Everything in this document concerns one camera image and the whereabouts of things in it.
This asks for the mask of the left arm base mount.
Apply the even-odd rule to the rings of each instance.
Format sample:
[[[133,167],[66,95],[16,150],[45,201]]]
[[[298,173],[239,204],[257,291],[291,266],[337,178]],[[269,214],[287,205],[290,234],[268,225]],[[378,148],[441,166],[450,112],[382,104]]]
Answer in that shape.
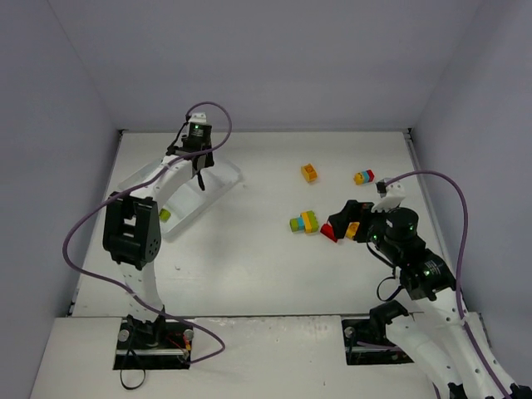
[[[156,335],[121,319],[113,369],[137,371],[188,370],[195,331],[183,323],[166,321]]]

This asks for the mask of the green lego brick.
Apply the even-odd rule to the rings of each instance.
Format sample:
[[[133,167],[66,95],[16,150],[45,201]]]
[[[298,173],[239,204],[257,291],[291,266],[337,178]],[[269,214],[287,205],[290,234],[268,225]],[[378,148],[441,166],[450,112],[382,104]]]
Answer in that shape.
[[[171,217],[171,212],[168,211],[167,209],[162,209],[159,212],[159,219],[163,223],[166,223],[170,219],[170,217]]]

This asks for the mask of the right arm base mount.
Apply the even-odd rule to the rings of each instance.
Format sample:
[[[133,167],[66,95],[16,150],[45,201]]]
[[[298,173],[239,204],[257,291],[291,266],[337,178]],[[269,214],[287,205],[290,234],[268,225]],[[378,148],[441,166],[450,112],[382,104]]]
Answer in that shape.
[[[375,333],[368,318],[344,318],[342,339],[348,366],[391,366],[413,363],[385,337]]]

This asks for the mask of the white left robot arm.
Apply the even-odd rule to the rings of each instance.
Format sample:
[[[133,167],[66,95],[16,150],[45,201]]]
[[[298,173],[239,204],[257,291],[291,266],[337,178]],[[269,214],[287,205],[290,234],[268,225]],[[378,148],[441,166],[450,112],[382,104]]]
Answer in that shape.
[[[141,303],[130,300],[128,323],[156,341],[165,329],[165,309],[155,281],[155,258],[160,251],[160,211],[179,187],[197,180],[205,189],[201,170],[214,165],[213,155],[195,156],[212,147],[212,125],[205,113],[194,113],[155,169],[134,184],[135,190],[106,206],[103,248],[119,264],[126,286]]]

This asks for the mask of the yellow curved lego brick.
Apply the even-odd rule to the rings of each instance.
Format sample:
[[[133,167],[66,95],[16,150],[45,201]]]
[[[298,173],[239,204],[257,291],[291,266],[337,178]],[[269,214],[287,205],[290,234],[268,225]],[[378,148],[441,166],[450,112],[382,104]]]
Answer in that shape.
[[[359,222],[351,222],[346,230],[345,238],[350,240],[355,240],[357,236],[357,231],[359,229]]]

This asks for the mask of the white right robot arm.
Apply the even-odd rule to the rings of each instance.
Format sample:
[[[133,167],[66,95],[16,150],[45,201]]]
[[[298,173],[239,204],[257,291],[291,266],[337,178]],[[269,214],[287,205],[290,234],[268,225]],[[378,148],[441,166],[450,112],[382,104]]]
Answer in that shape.
[[[433,323],[437,335],[432,339],[403,305],[391,299],[369,312],[377,342],[390,342],[402,350],[441,398],[529,398],[530,387],[518,384],[504,370],[483,331],[468,323],[457,279],[417,233],[418,214],[403,207],[374,212],[372,206],[349,200],[328,217],[332,233],[343,238],[349,225],[356,223],[354,240],[398,271],[401,288]]]

